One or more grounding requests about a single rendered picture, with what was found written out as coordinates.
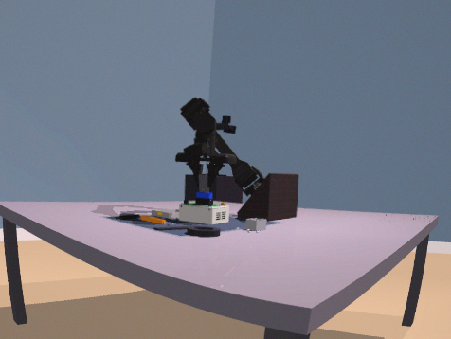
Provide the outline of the dark blue work mat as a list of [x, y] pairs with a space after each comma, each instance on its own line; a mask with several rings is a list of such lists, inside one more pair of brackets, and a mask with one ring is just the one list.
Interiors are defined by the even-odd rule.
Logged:
[[[152, 223], [152, 222], [142, 221], [141, 216], [142, 215], [140, 215], [140, 218], [132, 218], [132, 219], [128, 219], [128, 220], [116, 219], [117, 216], [110, 216], [110, 217], [100, 216], [100, 217], [107, 218], [107, 219], [110, 219], [111, 221], [115, 221], [115, 222], [119, 222], [119, 223], [127, 223], [127, 224], [134, 225], [136, 227], [150, 229], [153, 231], [158, 231], [158, 230], [154, 229], [157, 227], [168, 227], [168, 226], [179, 227], [179, 226], [200, 225], [203, 227], [218, 228], [218, 229], [220, 229], [220, 232], [226, 232], [226, 231], [245, 229], [245, 226], [246, 226], [246, 219], [237, 218], [237, 217], [229, 217], [228, 223], [204, 224], [204, 223], [189, 223], [187, 221], [180, 221], [178, 218], [169, 218], [168, 219], [168, 218], [163, 218], [163, 217], [145, 215], [145, 216], [154, 217], [156, 219], [166, 220], [166, 224], [164, 224], [164, 223], [161, 224], [161, 223]], [[173, 224], [167, 224], [167, 223], [173, 223]], [[240, 228], [240, 229], [236, 229], [236, 228]], [[177, 237], [191, 236], [191, 235], [187, 234], [187, 229], [162, 230], [159, 232], [162, 232], [162, 233], [168, 234], [168, 235], [174, 235]]]

